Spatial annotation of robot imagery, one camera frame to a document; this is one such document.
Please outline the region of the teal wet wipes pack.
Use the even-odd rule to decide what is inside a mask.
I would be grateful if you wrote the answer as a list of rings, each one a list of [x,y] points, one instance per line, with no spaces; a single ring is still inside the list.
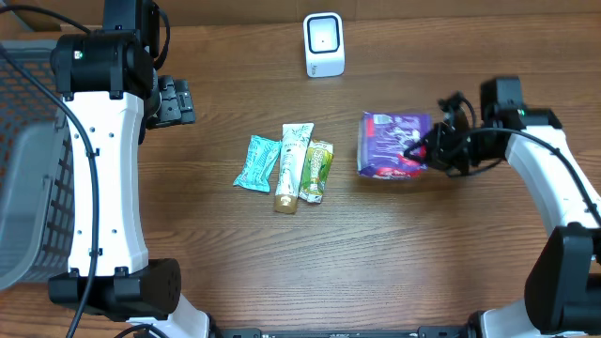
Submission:
[[[247,190],[269,193],[270,174],[279,158],[280,151],[280,141],[252,135],[243,169],[234,180],[233,185]]]

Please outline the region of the purple sanitary pad pack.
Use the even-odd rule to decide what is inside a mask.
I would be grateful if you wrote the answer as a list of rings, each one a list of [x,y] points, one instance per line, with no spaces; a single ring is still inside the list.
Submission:
[[[358,175],[388,180],[418,177],[427,166],[406,158],[404,152],[430,129],[428,114],[364,112],[358,132]]]

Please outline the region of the green yellow snack pouch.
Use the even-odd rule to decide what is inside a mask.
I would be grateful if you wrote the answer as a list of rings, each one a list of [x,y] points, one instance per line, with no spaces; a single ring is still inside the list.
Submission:
[[[301,199],[313,204],[322,202],[333,155],[333,144],[318,140],[310,142],[300,181]]]

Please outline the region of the white cream tube gold cap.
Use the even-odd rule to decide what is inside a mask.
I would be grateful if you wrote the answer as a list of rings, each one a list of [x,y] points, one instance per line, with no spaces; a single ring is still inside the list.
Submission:
[[[303,165],[314,126],[312,122],[283,125],[274,201],[277,212],[293,214],[297,210]]]

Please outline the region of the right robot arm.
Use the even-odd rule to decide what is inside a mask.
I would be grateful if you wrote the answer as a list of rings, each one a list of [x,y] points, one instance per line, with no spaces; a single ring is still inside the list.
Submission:
[[[521,300],[476,312],[455,337],[574,337],[600,332],[600,196],[571,154],[549,108],[531,108],[516,76],[480,86],[476,112],[456,93],[439,101],[444,119],[409,146],[405,158],[468,177],[507,162],[524,181],[547,231],[547,244]]]

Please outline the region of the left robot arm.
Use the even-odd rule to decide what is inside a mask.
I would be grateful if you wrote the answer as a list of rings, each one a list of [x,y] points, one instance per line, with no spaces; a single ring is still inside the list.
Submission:
[[[182,293],[173,258],[153,259],[139,209],[138,147],[148,129],[195,120],[187,83],[159,76],[170,34],[152,1],[108,1],[99,30],[61,37],[51,55],[72,148],[74,234],[50,300],[155,337],[212,334]]]

